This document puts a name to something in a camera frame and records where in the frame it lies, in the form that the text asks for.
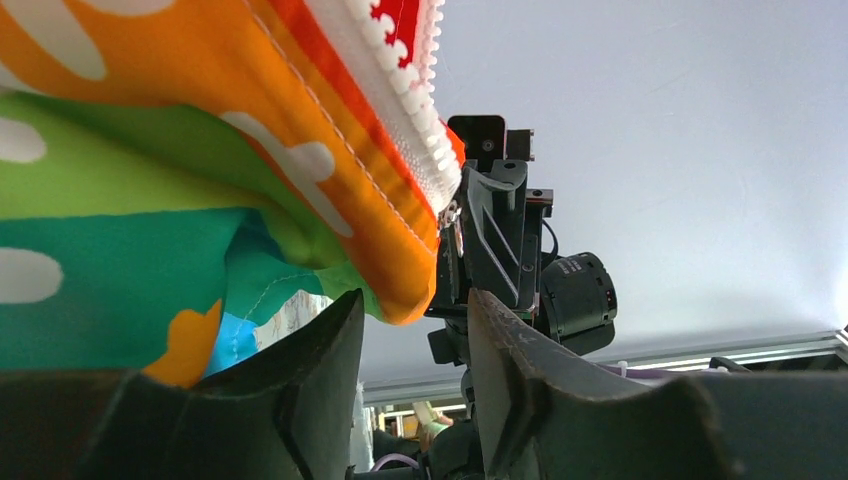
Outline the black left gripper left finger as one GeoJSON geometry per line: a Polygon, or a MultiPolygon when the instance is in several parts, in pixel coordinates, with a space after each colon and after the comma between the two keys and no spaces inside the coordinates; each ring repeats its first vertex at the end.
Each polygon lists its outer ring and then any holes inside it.
{"type": "Polygon", "coordinates": [[[137,370],[5,371],[5,479],[342,479],[361,291],[185,389],[137,370]]]}

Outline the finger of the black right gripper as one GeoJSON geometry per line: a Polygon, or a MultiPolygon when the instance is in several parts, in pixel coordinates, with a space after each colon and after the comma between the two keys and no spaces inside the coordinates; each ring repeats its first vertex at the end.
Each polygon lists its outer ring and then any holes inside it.
{"type": "Polygon", "coordinates": [[[488,170],[471,160],[463,169],[460,200],[464,262],[472,287],[506,305],[520,298],[527,165],[494,160],[488,170]]]}
{"type": "Polygon", "coordinates": [[[456,224],[441,232],[437,258],[436,293],[427,309],[433,318],[458,317],[467,302],[467,275],[462,236],[456,224]]]}

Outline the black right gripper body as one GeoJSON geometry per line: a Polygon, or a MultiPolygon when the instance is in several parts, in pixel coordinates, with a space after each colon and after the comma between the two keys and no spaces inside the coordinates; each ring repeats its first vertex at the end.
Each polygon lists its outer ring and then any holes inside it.
{"type": "MultiPolygon", "coordinates": [[[[522,250],[522,271],[520,277],[520,298],[517,305],[506,305],[520,319],[534,322],[541,315],[540,276],[543,270],[545,254],[542,252],[541,237],[546,219],[551,216],[554,202],[553,191],[550,189],[530,189],[525,194],[524,235],[522,250]]],[[[451,225],[456,224],[462,236],[464,259],[464,239],[461,229],[462,205],[460,194],[448,209],[448,219],[451,225]]],[[[458,317],[441,318],[444,327],[427,335],[427,341],[432,358],[439,365],[452,364],[459,366],[470,360],[468,347],[468,313],[470,291],[477,289],[471,286],[467,275],[467,302],[458,317]]]]}

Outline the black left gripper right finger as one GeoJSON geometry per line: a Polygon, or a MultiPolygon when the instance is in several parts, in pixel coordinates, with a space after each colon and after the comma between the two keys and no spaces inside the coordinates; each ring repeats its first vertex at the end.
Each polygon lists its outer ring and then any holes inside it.
{"type": "Polygon", "coordinates": [[[605,370],[486,291],[469,299],[476,422],[490,479],[843,479],[841,373],[605,370]]]}

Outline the rainbow red white kids jacket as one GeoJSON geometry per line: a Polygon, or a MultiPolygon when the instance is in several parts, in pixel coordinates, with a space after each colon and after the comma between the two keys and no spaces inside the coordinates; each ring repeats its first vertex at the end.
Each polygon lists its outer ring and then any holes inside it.
{"type": "Polygon", "coordinates": [[[295,295],[436,292],[438,1],[5,1],[1,365],[190,386],[295,295]]]}

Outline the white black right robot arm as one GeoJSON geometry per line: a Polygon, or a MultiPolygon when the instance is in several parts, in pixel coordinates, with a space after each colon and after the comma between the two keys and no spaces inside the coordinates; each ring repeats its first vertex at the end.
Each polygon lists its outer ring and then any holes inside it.
{"type": "Polygon", "coordinates": [[[578,432],[565,380],[615,334],[618,302],[600,259],[544,251],[553,205],[517,160],[471,161],[447,209],[428,314],[434,360],[464,368],[468,418],[420,457],[426,479],[620,479],[598,427],[578,432]]]}

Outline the aluminium frame rails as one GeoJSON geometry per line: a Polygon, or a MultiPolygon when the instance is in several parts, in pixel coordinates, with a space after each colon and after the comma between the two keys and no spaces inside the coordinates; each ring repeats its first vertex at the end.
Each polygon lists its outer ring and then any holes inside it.
{"type": "MultiPolygon", "coordinates": [[[[818,332],[752,342],[730,342],[697,349],[668,350],[626,360],[628,369],[694,371],[706,369],[714,357],[725,357],[741,365],[761,364],[797,358],[835,355],[847,361],[847,332],[818,332]]],[[[366,406],[403,404],[416,400],[452,399],[460,396],[462,367],[446,373],[397,380],[363,383],[366,406]]]]}

